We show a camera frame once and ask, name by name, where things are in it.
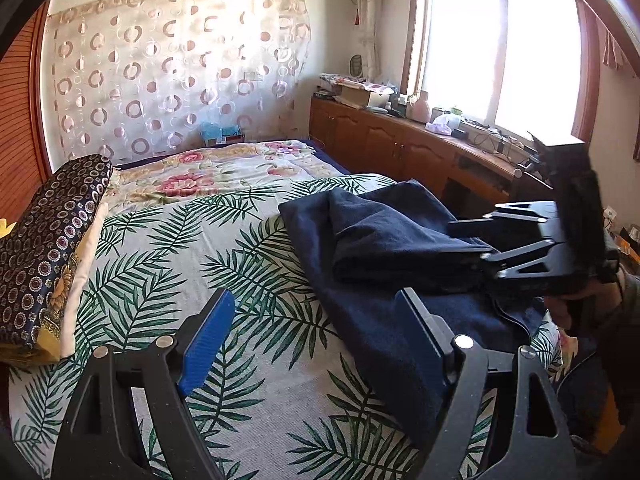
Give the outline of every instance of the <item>wooden window frame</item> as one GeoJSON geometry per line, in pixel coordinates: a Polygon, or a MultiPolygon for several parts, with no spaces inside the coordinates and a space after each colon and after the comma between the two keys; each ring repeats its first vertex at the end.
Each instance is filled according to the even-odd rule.
{"type": "MultiPolygon", "coordinates": [[[[417,81],[424,72],[426,58],[426,42],[424,41],[424,37],[427,26],[427,19],[424,17],[425,4],[425,0],[411,0],[409,7],[409,30],[404,51],[404,65],[402,67],[402,81],[400,85],[400,90],[403,93],[412,94],[417,91],[419,89],[419,83],[417,81]]],[[[580,57],[580,88],[578,90],[572,135],[588,144],[591,141],[598,107],[600,46],[595,14],[582,0],[576,0],[576,6],[578,9],[578,23],[580,25],[582,55],[580,57]]],[[[503,76],[504,64],[497,63],[495,84],[499,83],[500,86],[502,86],[503,76]]],[[[492,103],[492,105],[494,108],[497,108],[497,103],[492,103]]],[[[640,137],[638,142],[639,145],[636,150],[640,155],[640,137]]]]}

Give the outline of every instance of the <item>bedspread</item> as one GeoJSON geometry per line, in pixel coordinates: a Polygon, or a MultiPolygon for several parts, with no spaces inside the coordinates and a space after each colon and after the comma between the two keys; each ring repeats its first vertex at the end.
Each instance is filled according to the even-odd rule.
{"type": "MultiPolygon", "coordinates": [[[[360,377],[278,213],[282,202],[340,187],[392,184],[379,175],[272,182],[110,217],[82,295],[73,358],[11,370],[14,442],[42,476],[50,471],[68,398],[93,349],[144,348],[173,333],[223,286],[236,316],[206,383],[187,399],[228,480],[399,479],[416,450],[360,377]]],[[[545,319],[533,345],[545,365],[558,330],[545,319]]],[[[146,453],[167,478],[145,397],[134,391],[146,453]]],[[[488,391],[462,478],[475,473],[492,420],[488,391]]]]}
{"type": "Polygon", "coordinates": [[[131,170],[114,171],[105,200],[112,216],[270,182],[340,175],[314,153],[299,140],[192,150],[131,170]]]}

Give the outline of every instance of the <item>cabinet door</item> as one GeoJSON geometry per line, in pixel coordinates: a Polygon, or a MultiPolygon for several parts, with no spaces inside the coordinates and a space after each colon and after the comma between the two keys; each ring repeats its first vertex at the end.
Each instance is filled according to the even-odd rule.
{"type": "Polygon", "coordinates": [[[427,133],[408,133],[400,150],[402,180],[414,178],[440,198],[454,156],[454,148],[431,139],[427,133]]]}
{"type": "Polygon", "coordinates": [[[359,120],[357,110],[345,110],[336,114],[335,153],[330,155],[351,173],[362,172],[362,147],[366,138],[366,127],[359,120]]]}
{"type": "Polygon", "coordinates": [[[384,124],[367,128],[362,154],[362,171],[364,173],[379,173],[398,179],[400,177],[398,135],[384,124]]]}
{"type": "Polygon", "coordinates": [[[319,141],[320,148],[329,156],[335,154],[335,123],[331,115],[331,104],[311,99],[309,137],[319,141]]]}

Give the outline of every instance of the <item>metal screw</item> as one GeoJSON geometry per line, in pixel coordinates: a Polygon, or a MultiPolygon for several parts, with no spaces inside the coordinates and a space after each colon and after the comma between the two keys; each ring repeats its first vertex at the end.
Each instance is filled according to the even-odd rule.
{"type": "Polygon", "coordinates": [[[94,357],[97,359],[102,359],[108,353],[109,349],[106,346],[98,346],[98,348],[94,350],[94,357]]]}
{"type": "Polygon", "coordinates": [[[538,355],[536,351],[530,346],[521,346],[520,347],[520,355],[525,359],[535,359],[538,355]]]}
{"type": "Polygon", "coordinates": [[[458,335],[456,336],[454,341],[458,348],[469,349],[474,345],[474,340],[471,339],[468,335],[458,335]]]}
{"type": "Polygon", "coordinates": [[[170,335],[161,335],[156,339],[156,346],[158,348],[169,348],[172,344],[174,344],[174,338],[170,335]]]}

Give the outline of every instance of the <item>blue gripper pad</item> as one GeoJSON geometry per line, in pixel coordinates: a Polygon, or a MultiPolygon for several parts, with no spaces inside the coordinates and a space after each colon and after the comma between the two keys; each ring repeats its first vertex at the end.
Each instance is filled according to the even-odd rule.
{"type": "Polygon", "coordinates": [[[442,318],[429,313],[412,289],[400,290],[396,294],[395,306],[399,330],[414,356],[424,386],[443,399],[450,392],[444,351],[452,351],[449,342],[453,333],[442,318]]]}
{"type": "Polygon", "coordinates": [[[204,320],[197,320],[200,327],[184,351],[182,374],[177,383],[178,391],[184,397],[188,397],[193,390],[204,384],[216,354],[229,334],[235,313],[236,298],[228,290],[219,289],[204,307],[203,312],[196,316],[202,316],[204,320]],[[206,310],[211,303],[214,304],[207,313],[206,310]]]}

